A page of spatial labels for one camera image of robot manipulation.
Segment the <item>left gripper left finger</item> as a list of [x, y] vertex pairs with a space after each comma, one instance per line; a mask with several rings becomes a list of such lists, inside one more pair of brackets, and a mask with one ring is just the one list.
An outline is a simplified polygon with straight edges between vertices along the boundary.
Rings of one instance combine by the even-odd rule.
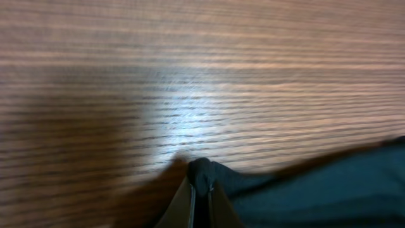
[[193, 228], [196, 190], [185, 177], [154, 228]]

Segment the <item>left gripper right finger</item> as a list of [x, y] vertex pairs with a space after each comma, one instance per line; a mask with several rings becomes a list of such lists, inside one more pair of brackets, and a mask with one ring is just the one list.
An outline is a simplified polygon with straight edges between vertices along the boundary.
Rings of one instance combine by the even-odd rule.
[[208, 206], [211, 228], [244, 228], [220, 186], [209, 191]]

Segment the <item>black t-shirt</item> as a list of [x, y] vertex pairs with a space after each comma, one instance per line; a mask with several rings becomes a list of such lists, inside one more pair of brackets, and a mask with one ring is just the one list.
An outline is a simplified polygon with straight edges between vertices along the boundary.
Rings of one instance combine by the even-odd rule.
[[187, 176], [203, 226], [216, 184], [245, 227], [404, 226], [403, 137], [288, 177], [241, 174], [207, 158], [190, 162]]

